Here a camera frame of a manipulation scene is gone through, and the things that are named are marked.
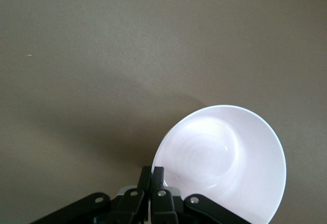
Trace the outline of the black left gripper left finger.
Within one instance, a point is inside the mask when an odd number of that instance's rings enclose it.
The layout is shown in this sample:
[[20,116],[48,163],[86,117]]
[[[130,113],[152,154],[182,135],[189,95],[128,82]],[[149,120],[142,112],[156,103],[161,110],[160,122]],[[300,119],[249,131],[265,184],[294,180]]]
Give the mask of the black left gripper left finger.
[[144,166],[137,186],[114,199],[102,192],[92,193],[33,223],[143,223],[150,183],[151,167]]

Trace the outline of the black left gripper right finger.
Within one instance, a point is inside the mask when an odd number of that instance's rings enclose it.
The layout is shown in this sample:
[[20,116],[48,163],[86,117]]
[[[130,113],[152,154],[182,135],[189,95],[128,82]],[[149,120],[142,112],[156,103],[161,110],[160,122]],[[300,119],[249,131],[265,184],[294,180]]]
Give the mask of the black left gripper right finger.
[[152,223],[245,223],[246,220],[201,194],[182,199],[164,187],[164,167],[155,167],[151,179]]

